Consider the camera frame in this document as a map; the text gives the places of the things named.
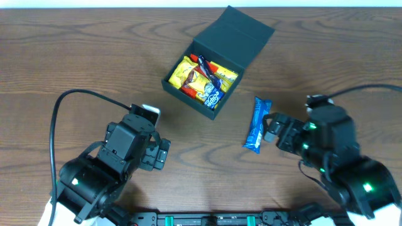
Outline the yellow snack packet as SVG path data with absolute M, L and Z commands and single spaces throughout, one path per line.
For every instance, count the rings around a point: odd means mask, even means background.
M 198 65 L 198 63 L 193 62 L 188 56 L 184 56 L 183 60 L 178 64 L 176 69 L 173 71 L 168 82 L 174 86 L 174 88 L 179 89 L 184 81 L 187 79 L 188 74 Z
M 201 99 L 206 99 L 214 87 L 207 77 L 195 70 L 189 73 L 186 83 L 197 92 Z

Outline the blue Eclipse mint box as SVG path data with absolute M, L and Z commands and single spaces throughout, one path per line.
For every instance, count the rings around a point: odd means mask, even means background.
M 209 109 L 214 109 L 215 106 L 219 103 L 221 98 L 223 98 L 224 93 L 219 89 L 213 88 L 210 92 L 209 96 L 206 98 L 204 105 Z

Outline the yellow Hacks candy bag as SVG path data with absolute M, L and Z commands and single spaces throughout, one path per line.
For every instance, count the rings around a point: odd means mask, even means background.
M 212 84 L 226 94 L 237 79 L 238 74 L 215 62 L 207 62 L 207 65 L 213 73 L 211 76 Z

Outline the dark green box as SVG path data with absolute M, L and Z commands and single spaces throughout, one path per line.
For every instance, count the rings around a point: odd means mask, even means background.
M 191 53 L 202 55 L 206 60 L 238 74 L 234 84 L 219 101 L 216 109 L 208 109 L 168 82 L 181 60 L 178 60 L 161 80 L 163 90 L 205 117 L 214 120 L 242 80 L 246 68 L 264 48 L 274 32 L 274 28 L 228 6 L 215 22 L 193 38 L 182 54 L 183 56 L 189 56 Z

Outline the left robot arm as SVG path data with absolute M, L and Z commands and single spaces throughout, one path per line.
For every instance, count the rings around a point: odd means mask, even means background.
M 170 141 L 160 138 L 160 111 L 135 110 L 107 125 L 96 141 L 59 172 L 56 204 L 48 202 L 40 225 L 134 225 L 129 212 L 115 204 L 137 169 L 162 170 Z

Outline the dark blue snack bar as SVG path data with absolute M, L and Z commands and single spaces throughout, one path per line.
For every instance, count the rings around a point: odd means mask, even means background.
M 200 66 L 200 69 L 207 76 L 207 78 L 212 82 L 214 87 L 220 90 L 221 86 L 222 86 L 222 80 L 214 75 L 214 73 L 213 73 L 211 67 L 208 65 L 206 59 L 202 55 L 199 55 L 197 61 Z

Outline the blue snack bar wrapper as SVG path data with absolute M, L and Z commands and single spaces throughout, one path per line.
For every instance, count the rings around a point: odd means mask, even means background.
M 260 153 L 261 140 L 263 138 L 263 117 L 270 112 L 272 101 L 269 99 L 263 100 L 255 97 L 255 105 L 253 117 L 249 126 L 249 133 L 243 147 Z

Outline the red candy bag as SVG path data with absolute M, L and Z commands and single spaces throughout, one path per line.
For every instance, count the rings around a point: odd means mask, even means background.
M 191 54 L 191 55 L 189 56 L 189 58 L 190 58 L 193 62 L 197 63 L 198 57 L 195 56 L 194 54 Z M 204 75 L 205 77 L 207 77 L 207 76 L 203 73 L 203 71 L 200 69 L 200 66 L 199 66 L 199 65 L 197 65 L 193 70 L 195 70 L 195 71 L 201 73 L 202 75 Z M 189 97 L 193 98 L 193 99 L 198 99 L 198 100 L 200 100 L 201 102 L 204 102 L 204 101 L 205 101 L 205 99 L 201 99 L 201 98 L 197 95 L 197 92 L 196 92 L 194 89 L 192 89 L 191 87 L 189 87 L 189 86 L 187 85 L 186 80 L 184 81 L 183 85 L 180 87 L 180 90 L 181 90 L 183 93 L 187 94 Z

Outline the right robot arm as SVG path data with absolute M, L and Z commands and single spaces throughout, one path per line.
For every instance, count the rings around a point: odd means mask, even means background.
M 263 117 L 263 139 L 301 157 L 320 172 L 318 184 L 348 212 L 372 220 L 388 205 L 401 206 L 401 193 L 390 171 L 361 154 L 353 119 L 334 104 L 314 107 L 307 121 L 280 113 Z

